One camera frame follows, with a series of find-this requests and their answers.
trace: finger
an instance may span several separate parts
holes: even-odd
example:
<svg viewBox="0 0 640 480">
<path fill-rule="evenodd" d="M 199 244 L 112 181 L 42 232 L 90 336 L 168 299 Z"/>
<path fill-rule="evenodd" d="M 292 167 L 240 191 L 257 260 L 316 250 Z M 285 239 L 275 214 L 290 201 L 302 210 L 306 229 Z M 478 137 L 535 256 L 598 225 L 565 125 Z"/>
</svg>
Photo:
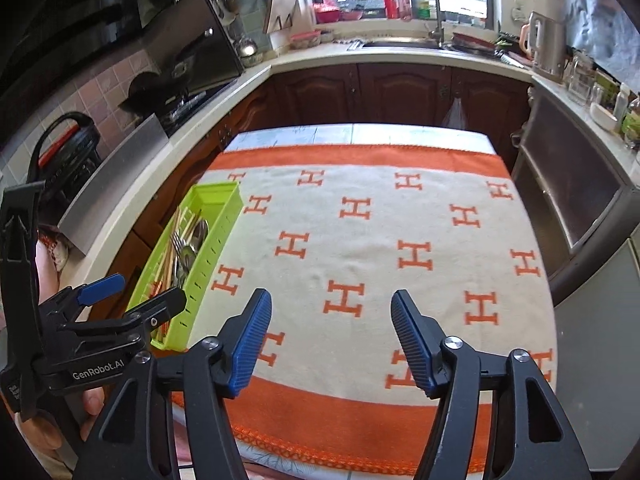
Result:
<svg viewBox="0 0 640 480">
<path fill-rule="evenodd" d="M 82 425 L 82 427 L 80 428 L 80 438 L 82 438 L 82 440 L 87 440 L 87 438 L 89 437 L 89 433 L 91 433 L 91 429 L 95 424 L 97 417 L 96 416 L 90 416 Z"/>
<path fill-rule="evenodd" d="M 102 388 L 94 388 L 83 392 L 82 403 L 89 415 L 98 415 L 104 406 L 104 390 Z"/>
<path fill-rule="evenodd" d="M 62 446 L 62 435 L 45 418 L 35 416 L 20 423 L 22 432 L 31 445 L 38 450 L 51 451 Z"/>
</svg>

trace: glass jar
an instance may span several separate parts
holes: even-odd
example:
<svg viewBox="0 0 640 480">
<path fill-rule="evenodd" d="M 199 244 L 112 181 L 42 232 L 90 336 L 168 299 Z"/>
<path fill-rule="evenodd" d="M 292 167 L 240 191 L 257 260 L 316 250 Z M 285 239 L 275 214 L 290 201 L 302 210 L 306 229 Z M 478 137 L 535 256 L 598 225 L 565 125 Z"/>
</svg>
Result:
<svg viewBox="0 0 640 480">
<path fill-rule="evenodd" d="M 569 76 L 569 86 L 567 88 L 569 97 L 582 106 L 586 105 L 595 79 L 596 73 L 593 69 L 593 59 L 583 52 L 577 52 L 572 61 Z"/>
</svg>

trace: table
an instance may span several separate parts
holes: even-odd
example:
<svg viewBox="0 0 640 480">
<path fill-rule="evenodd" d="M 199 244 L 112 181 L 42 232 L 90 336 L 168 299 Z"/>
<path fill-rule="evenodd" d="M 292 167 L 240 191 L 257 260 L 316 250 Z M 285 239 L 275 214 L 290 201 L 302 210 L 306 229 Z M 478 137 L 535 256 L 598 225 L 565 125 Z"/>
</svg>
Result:
<svg viewBox="0 0 640 480">
<path fill-rule="evenodd" d="M 201 182 L 229 180 L 245 208 L 190 344 L 217 333 L 255 287 L 270 290 L 254 378 L 228 404 L 245 456 L 308 478 L 412 474 L 436 403 L 415 387 L 391 325 L 397 288 L 478 350 L 526 348 L 555 383 L 540 252 L 485 136 L 381 124 L 252 132 Z M 490 397 L 472 472 L 484 466 Z"/>
</svg>

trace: electric kettle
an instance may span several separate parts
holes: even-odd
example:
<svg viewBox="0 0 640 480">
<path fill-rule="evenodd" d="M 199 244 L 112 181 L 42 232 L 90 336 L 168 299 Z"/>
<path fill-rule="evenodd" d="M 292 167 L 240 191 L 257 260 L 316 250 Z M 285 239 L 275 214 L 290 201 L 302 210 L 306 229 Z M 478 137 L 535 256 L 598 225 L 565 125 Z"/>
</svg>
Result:
<svg viewBox="0 0 640 480">
<path fill-rule="evenodd" d="M 532 12 L 529 23 L 520 32 L 520 48 L 533 60 L 533 72 L 562 82 L 566 57 L 564 23 Z"/>
</svg>

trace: cabinet door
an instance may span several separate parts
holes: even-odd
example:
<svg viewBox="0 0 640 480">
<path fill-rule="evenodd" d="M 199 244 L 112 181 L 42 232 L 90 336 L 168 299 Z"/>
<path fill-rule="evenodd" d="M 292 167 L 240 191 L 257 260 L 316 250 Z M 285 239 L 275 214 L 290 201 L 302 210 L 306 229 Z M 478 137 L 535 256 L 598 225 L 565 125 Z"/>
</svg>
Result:
<svg viewBox="0 0 640 480">
<path fill-rule="evenodd" d="M 405 63 L 358 65 L 369 123 L 440 126 L 449 109 L 451 69 Z"/>
<path fill-rule="evenodd" d="M 283 120 L 273 89 L 271 81 L 263 83 L 232 110 L 230 121 L 234 135 L 289 126 Z"/>
<path fill-rule="evenodd" d="M 529 84 L 508 77 L 453 69 L 453 98 L 462 99 L 467 130 L 489 137 L 508 170 L 518 156 L 510 135 L 529 119 Z"/>
<path fill-rule="evenodd" d="M 116 272 L 122 274 L 125 279 L 124 290 L 120 294 L 96 303 L 91 309 L 89 320 L 122 317 L 149 256 L 151 256 L 151 248 L 133 231 L 130 232 L 107 273 L 108 276 Z"/>
<path fill-rule="evenodd" d="M 207 171 L 216 155 L 221 153 L 221 136 L 220 124 L 217 124 L 181 160 L 138 217 L 133 230 L 149 247 L 155 246 L 187 191 Z"/>
<path fill-rule="evenodd" d="M 290 126 L 359 122 L 360 88 L 355 65 L 323 66 L 273 78 Z"/>
</svg>

